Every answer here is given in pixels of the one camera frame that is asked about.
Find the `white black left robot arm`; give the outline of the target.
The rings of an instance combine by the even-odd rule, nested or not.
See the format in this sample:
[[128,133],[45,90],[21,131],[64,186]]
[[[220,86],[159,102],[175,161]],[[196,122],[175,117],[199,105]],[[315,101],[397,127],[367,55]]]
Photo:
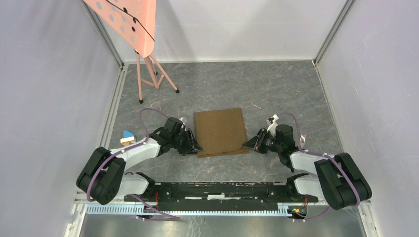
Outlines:
[[85,192],[88,201],[101,205],[110,203],[117,196],[131,194],[150,201],[155,196],[153,180],[144,174],[129,174],[128,170],[172,149],[182,156],[203,150],[182,120],[169,117],[164,126],[129,146],[112,150],[96,148],[79,174],[76,186]]

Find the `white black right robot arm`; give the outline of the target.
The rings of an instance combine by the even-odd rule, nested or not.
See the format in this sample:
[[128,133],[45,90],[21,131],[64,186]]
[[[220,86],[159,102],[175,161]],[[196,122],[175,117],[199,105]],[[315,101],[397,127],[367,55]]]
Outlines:
[[243,143],[260,154],[273,152],[282,165],[300,174],[287,179],[286,197],[299,201],[305,195],[324,199],[334,210],[356,206],[369,200],[373,193],[367,180],[348,153],[316,154],[300,150],[293,128],[280,124],[271,133],[265,128]]

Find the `brown cloth napkin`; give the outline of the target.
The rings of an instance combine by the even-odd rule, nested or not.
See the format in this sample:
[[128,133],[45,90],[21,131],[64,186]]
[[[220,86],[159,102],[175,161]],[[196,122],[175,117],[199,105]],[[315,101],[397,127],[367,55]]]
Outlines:
[[248,140],[240,108],[194,113],[195,135],[203,148],[198,158],[247,154]]

